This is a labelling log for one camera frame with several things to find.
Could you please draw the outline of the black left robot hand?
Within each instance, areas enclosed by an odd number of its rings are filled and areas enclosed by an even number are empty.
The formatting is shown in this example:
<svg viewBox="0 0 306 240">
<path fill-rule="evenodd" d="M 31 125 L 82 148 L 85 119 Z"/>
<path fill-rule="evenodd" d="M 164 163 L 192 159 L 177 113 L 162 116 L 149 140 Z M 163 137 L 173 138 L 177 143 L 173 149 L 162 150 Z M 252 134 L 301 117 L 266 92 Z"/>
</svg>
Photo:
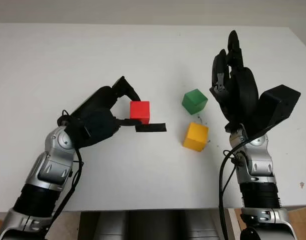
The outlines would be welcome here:
<svg viewBox="0 0 306 240">
<path fill-rule="evenodd" d="M 137 119 L 118 119 L 113 116 L 111 108 L 117 100 L 127 96 L 131 101 L 139 101 L 140 97 L 124 76 L 113 86 L 100 87 L 85 100 L 69 117 L 67 126 L 76 129 L 118 129 L 121 126 L 140 126 Z"/>
</svg>

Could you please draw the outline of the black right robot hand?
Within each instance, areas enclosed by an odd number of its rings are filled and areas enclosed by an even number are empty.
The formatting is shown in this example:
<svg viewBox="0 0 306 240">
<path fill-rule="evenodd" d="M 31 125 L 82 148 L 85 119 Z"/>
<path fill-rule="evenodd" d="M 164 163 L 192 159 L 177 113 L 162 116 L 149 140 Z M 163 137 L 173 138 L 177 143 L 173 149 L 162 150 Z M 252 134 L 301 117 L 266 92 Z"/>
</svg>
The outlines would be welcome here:
<svg viewBox="0 0 306 240">
<path fill-rule="evenodd" d="M 244 66 L 235 30 L 228 36 L 227 50 L 222 49 L 214 57 L 209 90 L 228 120 L 225 131 L 231 133 L 250 119 L 257 107 L 259 93 L 252 71 Z"/>
</svg>

